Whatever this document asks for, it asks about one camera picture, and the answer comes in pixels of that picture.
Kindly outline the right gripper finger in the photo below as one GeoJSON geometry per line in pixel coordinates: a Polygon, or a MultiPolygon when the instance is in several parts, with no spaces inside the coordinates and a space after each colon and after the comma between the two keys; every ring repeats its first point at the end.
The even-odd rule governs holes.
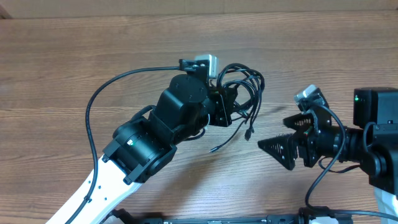
{"type": "Polygon", "coordinates": [[[313,124],[313,116],[311,114],[295,114],[283,119],[283,124],[287,128],[299,130],[301,126],[313,124]]]}
{"type": "Polygon", "coordinates": [[[293,134],[281,134],[274,138],[260,140],[257,145],[287,170],[294,169],[298,153],[293,134]]]}

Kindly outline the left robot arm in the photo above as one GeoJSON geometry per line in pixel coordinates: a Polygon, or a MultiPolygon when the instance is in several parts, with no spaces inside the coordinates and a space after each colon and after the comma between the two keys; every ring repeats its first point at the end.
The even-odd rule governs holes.
{"type": "Polygon", "coordinates": [[[210,86],[206,76],[173,77],[156,105],[115,130],[97,168],[49,223],[101,223],[173,159],[178,144],[209,125],[229,126],[237,93],[234,86],[210,86]]]}

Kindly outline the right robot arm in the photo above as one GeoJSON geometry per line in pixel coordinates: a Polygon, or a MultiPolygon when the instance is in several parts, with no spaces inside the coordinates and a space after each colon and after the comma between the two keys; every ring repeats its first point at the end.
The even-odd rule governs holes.
{"type": "Polygon", "coordinates": [[[258,146],[287,170],[297,158],[306,167],[323,170],[308,189],[305,206],[287,218],[270,218],[268,223],[352,223],[353,216],[378,217],[381,223],[397,223],[397,89],[356,88],[353,92],[353,128],[343,125],[315,85],[294,97],[300,113],[283,120],[293,129],[261,140],[258,146]],[[374,188],[378,210],[343,210],[310,204],[310,196],[336,162],[352,162],[340,172],[361,169],[374,188]]]}

